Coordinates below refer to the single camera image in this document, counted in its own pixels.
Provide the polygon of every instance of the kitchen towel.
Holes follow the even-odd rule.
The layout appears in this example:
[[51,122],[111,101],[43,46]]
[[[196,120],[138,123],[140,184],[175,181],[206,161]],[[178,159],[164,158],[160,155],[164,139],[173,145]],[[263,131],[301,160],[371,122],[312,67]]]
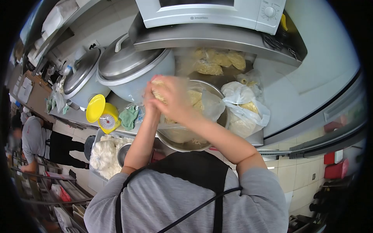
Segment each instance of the kitchen towel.
[[135,106],[132,105],[119,114],[119,119],[122,121],[121,124],[127,131],[134,128],[134,122],[137,118],[138,113],[139,110],[135,110]]

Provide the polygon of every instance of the hand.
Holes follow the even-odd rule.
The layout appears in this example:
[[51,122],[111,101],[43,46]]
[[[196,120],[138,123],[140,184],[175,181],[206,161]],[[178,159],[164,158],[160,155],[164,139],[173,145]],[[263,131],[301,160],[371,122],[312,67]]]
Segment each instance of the hand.
[[151,99],[155,99],[154,95],[151,92],[151,83],[147,82],[147,86],[145,88],[144,93],[144,106],[145,106],[145,115],[157,116],[160,115],[160,111],[158,110],[157,106],[150,102]]
[[25,166],[21,166],[21,172],[25,172],[25,171],[27,171],[27,166],[25,165]]
[[149,101],[169,119],[180,124],[186,124],[188,120],[200,115],[195,111],[189,101],[186,83],[181,78],[173,76],[157,76],[157,80],[164,82],[164,85],[151,84],[152,90],[163,96],[167,104],[152,98]]

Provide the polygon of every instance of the stainless steel pot lid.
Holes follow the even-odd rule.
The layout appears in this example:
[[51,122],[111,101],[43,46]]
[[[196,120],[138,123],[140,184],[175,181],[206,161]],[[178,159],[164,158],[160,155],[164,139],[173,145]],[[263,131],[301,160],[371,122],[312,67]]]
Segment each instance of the stainless steel pot lid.
[[88,50],[88,52],[86,52],[79,60],[75,62],[74,66],[76,68],[76,72],[74,74],[71,72],[70,75],[66,77],[63,85],[65,95],[68,95],[74,91],[77,86],[83,82],[85,78],[87,78],[88,73],[97,63],[100,54],[100,49],[93,48]]
[[112,42],[102,54],[98,71],[106,80],[126,78],[149,65],[164,50],[136,51],[126,33]]

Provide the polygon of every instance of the small metal bowl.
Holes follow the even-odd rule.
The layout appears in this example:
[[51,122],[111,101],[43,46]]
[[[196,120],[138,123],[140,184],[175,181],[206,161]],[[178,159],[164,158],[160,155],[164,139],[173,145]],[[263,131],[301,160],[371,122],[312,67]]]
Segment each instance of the small metal bowl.
[[117,154],[118,163],[121,167],[124,166],[124,158],[126,157],[126,154],[131,147],[132,143],[127,143],[123,145],[119,150]]

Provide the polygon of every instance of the stainless steel bowl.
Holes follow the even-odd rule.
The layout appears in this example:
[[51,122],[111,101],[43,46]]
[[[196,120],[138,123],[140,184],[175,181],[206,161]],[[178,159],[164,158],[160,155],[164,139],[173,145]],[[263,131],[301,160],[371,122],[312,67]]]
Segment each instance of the stainless steel bowl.
[[126,157],[126,154],[131,147],[132,143],[124,144],[119,150],[117,154],[118,163],[121,167],[124,166],[124,158]]
[[[201,86],[207,91],[211,92],[214,95],[217,95],[219,98],[223,99],[225,96],[223,93],[217,89],[212,84],[201,81],[201,80],[190,80],[190,86]],[[224,112],[220,115],[219,119],[216,121],[219,125],[228,128],[229,125],[229,114],[228,109],[225,107]],[[159,140],[163,142],[165,145],[167,145],[169,148],[174,149],[176,151],[180,152],[190,152],[190,151],[204,151],[209,149],[212,145],[207,142],[204,144],[195,144],[191,141],[185,142],[185,143],[177,143],[174,141],[171,141],[167,137],[165,137],[161,132],[157,131],[157,135],[159,137]]]

